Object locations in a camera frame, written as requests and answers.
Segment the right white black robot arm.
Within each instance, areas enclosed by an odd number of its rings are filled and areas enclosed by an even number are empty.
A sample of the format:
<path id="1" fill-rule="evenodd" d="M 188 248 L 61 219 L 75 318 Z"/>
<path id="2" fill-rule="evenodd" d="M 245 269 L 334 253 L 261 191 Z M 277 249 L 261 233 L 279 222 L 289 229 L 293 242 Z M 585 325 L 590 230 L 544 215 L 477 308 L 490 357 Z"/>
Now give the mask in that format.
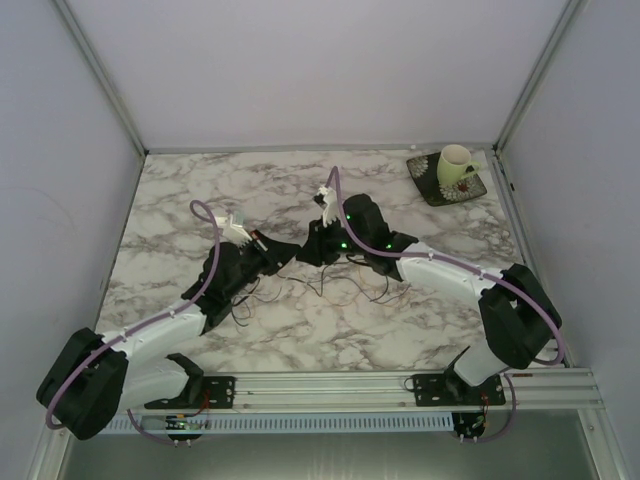
<path id="1" fill-rule="evenodd" d="M 528 368 L 550 341 L 559 339 L 561 317 L 526 266 L 482 269 L 447 256 L 411 235 L 390 230 L 366 194 L 340 202 L 332 188 L 322 187 L 314 200 L 322 216 L 310 223 L 298 261 L 327 266 L 341 257 L 360 256 L 383 277 L 435 289 L 479 313 L 484 337 L 446 368 L 439 398 L 462 403 L 472 389 L 495 375 Z"/>

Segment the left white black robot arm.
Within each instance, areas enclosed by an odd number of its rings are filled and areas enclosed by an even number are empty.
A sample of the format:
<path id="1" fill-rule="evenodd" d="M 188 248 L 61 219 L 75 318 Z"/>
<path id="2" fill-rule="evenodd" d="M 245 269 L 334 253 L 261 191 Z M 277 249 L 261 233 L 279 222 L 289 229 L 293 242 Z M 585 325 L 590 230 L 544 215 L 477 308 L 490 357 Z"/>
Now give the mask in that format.
<path id="1" fill-rule="evenodd" d="M 36 392 L 48 419 L 87 440 L 124 410 L 203 406 L 204 372 L 176 346 L 216 328 L 245 287 L 278 273 L 299 250 L 257 230 L 242 247 L 217 243 L 194 284 L 160 313 L 103 334 L 73 333 Z"/>

